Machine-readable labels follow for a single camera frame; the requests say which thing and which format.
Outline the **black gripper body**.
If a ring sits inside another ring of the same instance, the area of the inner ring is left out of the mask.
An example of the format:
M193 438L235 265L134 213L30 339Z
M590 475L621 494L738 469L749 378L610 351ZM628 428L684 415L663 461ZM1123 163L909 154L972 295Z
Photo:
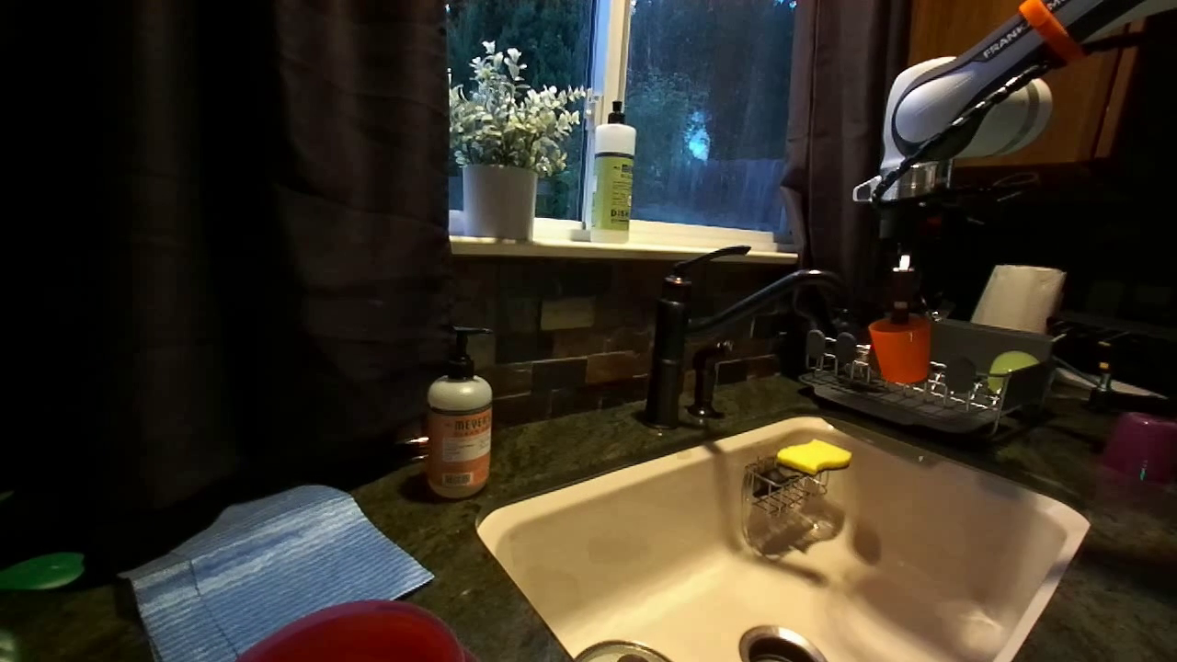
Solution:
M886 322L909 325L926 308L924 274L939 265L944 213L935 201L886 201L877 244L886 258Z

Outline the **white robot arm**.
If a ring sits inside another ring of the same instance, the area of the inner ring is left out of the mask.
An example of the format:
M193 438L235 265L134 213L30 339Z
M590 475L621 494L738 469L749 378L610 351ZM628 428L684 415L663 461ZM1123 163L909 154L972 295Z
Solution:
M856 208L877 211L886 322L919 317L917 211L953 189L953 163L1032 145L1051 117L1049 70L1115 49L1123 25L1174 7L1177 0L1018 0L964 54L919 58L888 80L877 170L853 189Z

